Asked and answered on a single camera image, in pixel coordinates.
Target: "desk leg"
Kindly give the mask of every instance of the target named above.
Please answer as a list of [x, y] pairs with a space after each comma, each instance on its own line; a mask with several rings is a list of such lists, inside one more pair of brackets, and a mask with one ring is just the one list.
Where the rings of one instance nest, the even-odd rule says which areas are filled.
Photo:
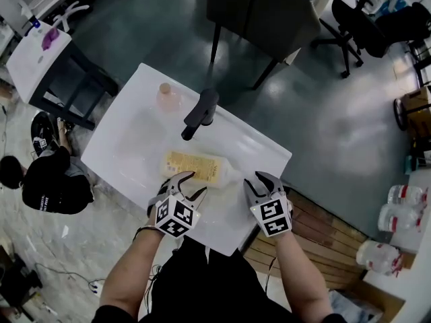
[[[325, 10], [326, 6], [328, 5], [329, 0], [314, 0], [314, 9], [316, 10], [316, 14], [318, 17], [320, 17]], [[284, 59], [284, 62], [288, 65], [291, 65], [294, 62], [294, 59], [296, 58], [296, 55], [300, 52], [300, 49], [298, 49], [296, 52], [293, 52], [288, 57]]]

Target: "plastic bottle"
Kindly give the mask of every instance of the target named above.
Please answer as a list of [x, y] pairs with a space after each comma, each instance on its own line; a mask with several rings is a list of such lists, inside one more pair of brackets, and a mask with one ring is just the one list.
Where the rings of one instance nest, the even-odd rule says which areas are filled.
[[388, 203], [416, 206], [426, 202], [426, 194], [417, 186], [393, 186], [389, 190]]
[[378, 229], [387, 232], [413, 229], [420, 225], [421, 214], [407, 205], [383, 205], [378, 216]]
[[392, 275], [402, 267], [402, 257], [398, 249], [372, 240], [367, 240], [359, 247], [356, 262], [370, 271], [385, 275]]
[[242, 179], [242, 174], [235, 170], [226, 158], [208, 154], [169, 151], [162, 160], [162, 175], [172, 177], [183, 171], [196, 172], [190, 179], [191, 182], [219, 189], [232, 181], [238, 182]]
[[164, 112], [174, 112], [181, 108], [181, 95], [172, 91], [172, 88], [168, 83], [160, 85], [156, 101], [157, 105]]

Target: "office chair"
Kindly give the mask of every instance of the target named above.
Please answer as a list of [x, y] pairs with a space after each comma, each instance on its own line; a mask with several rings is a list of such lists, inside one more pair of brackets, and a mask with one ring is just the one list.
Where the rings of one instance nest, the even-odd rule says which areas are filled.
[[272, 61], [257, 80], [257, 89], [273, 68], [320, 32], [312, 0], [207, 0], [207, 18], [215, 23], [211, 62], [222, 27], [267, 53]]
[[[335, 31], [328, 23], [321, 20], [321, 23], [335, 38], [314, 40], [311, 46], [316, 48], [320, 44], [336, 44], [343, 51], [345, 71], [341, 73], [343, 78], [350, 75], [349, 52], [356, 57], [356, 66], [361, 67], [364, 61], [360, 58], [360, 50], [365, 49], [372, 57], [383, 57], [389, 46], [396, 42], [423, 40], [430, 36], [429, 26], [431, 14], [419, 3], [405, 7], [379, 17], [373, 21], [368, 17], [362, 8], [369, 0], [360, 0], [356, 8], [352, 9], [341, 0], [334, 0], [332, 13], [339, 24], [339, 32]], [[349, 44], [353, 38], [357, 51]]]

